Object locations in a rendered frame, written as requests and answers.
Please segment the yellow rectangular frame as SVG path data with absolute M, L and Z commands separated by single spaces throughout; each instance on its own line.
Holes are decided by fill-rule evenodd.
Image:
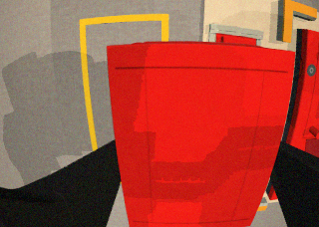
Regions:
M 91 93 L 89 93 L 89 75 L 88 75 L 88 56 L 87 56 L 87 31 L 85 25 L 107 24 L 107 23 L 131 23 L 137 20 L 160 20 L 160 40 L 168 41 L 168 13 L 145 13 L 145 15 L 133 16 L 111 16 L 95 17 L 95 19 L 80 20 L 80 43 L 81 43 L 81 67 L 83 67 L 83 84 L 85 92 L 85 101 L 87 101 L 88 123 L 91 131 L 93 151 L 97 150 L 95 123 L 93 122 Z

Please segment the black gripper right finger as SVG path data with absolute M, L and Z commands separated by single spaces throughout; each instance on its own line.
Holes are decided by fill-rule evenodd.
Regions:
M 287 227 L 319 227 L 319 158 L 280 140 L 270 175 Z

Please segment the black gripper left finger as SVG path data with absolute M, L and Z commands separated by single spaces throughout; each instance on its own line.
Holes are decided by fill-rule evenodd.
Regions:
M 0 187 L 0 227 L 107 227 L 120 184 L 112 140 L 27 186 Z

